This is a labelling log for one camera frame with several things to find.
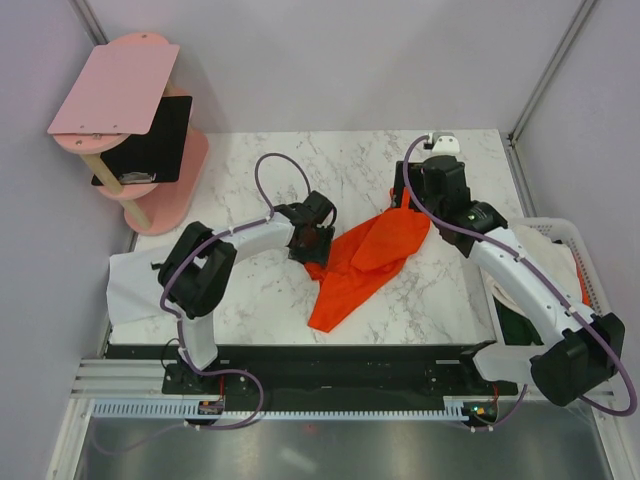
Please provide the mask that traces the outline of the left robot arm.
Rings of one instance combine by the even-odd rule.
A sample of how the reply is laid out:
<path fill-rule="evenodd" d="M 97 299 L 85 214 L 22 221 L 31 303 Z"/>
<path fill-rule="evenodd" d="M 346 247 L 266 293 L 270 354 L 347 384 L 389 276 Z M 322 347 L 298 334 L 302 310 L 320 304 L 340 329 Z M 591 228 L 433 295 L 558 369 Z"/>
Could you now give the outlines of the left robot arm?
<path fill-rule="evenodd" d="M 264 218 L 215 231 L 200 222 L 189 224 L 166 260 L 156 265 L 163 287 L 162 310 L 178 320 L 181 356 L 189 364 L 185 382 L 208 393 L 219 382 L 213 311 L 222 301 L 233 267 L 260 253 L 286 248 L 302 265 L 328 263 L 337 208 L 312 191 L 302 202 L 270 209 Z"/>

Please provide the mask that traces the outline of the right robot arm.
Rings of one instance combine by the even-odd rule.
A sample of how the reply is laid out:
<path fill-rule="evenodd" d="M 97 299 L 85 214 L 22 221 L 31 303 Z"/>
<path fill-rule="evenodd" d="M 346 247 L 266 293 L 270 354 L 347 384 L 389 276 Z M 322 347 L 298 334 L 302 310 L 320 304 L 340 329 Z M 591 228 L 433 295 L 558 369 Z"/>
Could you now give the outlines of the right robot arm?
<path fill-rule="evenodd" d="M 467 350 L 457 371 L 465 391 L 481 393 L 493 381 L 534 384 L 551 403 L 566 406 L 615 375 L 630 380 L 621 362 L 623 322 L 613 313 L 597 314 L 552 280 L 507 220 L 491 204 L 472 199 L 462 162 L 451 155 L 397 162 L 393 203 L 404 200 L 506 291 L 541 341 L 484 342 Z"/>

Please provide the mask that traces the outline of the orange t shirt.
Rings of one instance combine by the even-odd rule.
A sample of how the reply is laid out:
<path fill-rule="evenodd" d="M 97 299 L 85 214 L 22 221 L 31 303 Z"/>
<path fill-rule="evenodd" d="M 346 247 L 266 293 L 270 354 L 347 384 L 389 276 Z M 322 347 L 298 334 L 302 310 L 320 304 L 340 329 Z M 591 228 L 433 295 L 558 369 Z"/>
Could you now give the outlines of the orange t shirt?
<path fill-rule="evenodd" d="M 329 333 L 403 269 L 417 253 L 431 227 L 430 219 L 401 203 L 365 221 L 332 242 L 325 266 L 304 265 L 319 283 L 319 293 L 308 321 L 312 329 Z"/>

